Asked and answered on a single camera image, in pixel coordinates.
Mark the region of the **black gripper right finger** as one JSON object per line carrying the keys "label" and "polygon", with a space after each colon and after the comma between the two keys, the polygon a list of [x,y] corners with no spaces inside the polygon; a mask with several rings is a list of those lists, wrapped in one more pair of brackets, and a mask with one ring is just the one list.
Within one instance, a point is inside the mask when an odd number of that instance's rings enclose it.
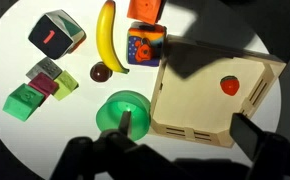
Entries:
{"label": "black gripper right finger", "polygon": [[244,154],[253,161],[264,141],[265,132],[242,113],[234,113],[230,125],[230,136]]}

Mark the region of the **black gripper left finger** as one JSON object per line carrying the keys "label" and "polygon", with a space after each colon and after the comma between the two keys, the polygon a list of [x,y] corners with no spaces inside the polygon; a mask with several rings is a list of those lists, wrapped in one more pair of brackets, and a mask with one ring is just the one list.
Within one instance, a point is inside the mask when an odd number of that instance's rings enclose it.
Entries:
{"label": "black gripper left finger", "polygon": [[131,133],[131,112],[124,111],[121,116],[118,130],[125,136]]}

